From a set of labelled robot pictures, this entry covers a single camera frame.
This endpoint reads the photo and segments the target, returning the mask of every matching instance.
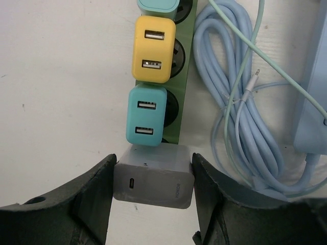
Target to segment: charging cable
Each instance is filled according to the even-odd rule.
[[[284,159],[253,99],[253,90],[285,85],[285,82],[255,87],[260,71],[251,76],[252,50],[267,61],[327,118],[327,113],[322,106],[255,46],[265,1],[260,0],[253,31],[248,13],[235,0],[209,0],[209,2],[210,5],[207,5],[196,19],[193,49],[198,71],[209,92],[223,109],[223,113],[215,122],[211,138],[217,165],[223,173],[230,176],[222,166],[216,149],[218,129],[225,116],[224,140],[228,158],[236,173],[246,184],[262,194],[283,200],[286,200],[286,197],[299,197],[315,191],[327,182],[326,178],[320,184],[307,188],[320,155],[307,155],[304,173],[297,183],[287,186],[278,181],[284,171]],[[225,24],[233,30],[234,45]],[[212,30],[222,39],[227,57],[227,74],[214,55],[209,39],[209,31]]]

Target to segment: usb-c port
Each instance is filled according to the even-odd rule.
[[[131,178],[131,179],[129,180],[129,188],[131,188],[131,189],[134,188],[134,179],[133,179],[133,178]]]

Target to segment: yellow usb charger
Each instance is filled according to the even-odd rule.
[[[176,25],[168,18],[141,16],[135,24],[132,74],[144,82],[170,78]]]

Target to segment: light blue device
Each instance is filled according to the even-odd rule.
[[[167,91],[162,86],[139,84],[128,98],[126,139],[131,144],[158,146],[164,131]]]
[[[327,110],[327,0],[321,0],[301,86]],[[327,155],[327,121],[300,95],[294,116],[294,148]]]
[[[143,15],[169,18],[174,20],[179,0],[137,0]]]

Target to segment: usb-a port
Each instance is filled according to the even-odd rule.
[[[144,37],[149,38],[149,39],[164,40],[165,39],[165,33],[164,32],[156,32],[156,31],[145,30]]]
[[[159,61],[152,61],[152,60],[142,60],[142,67],[143,68],[150,68],[150,69],[161,69],[161,62]]]
[[[149,129],[149,128],[141,128],[141,127],[135,127],[135,133],[136,133],[136,134],[147,134],[147,135],[153,135],[153,129]]]
[[[142,108],[142,109],[155,110],[155,108],[157,107],[157,104],[153,103],[153,102],[138,101],[137,107]]]

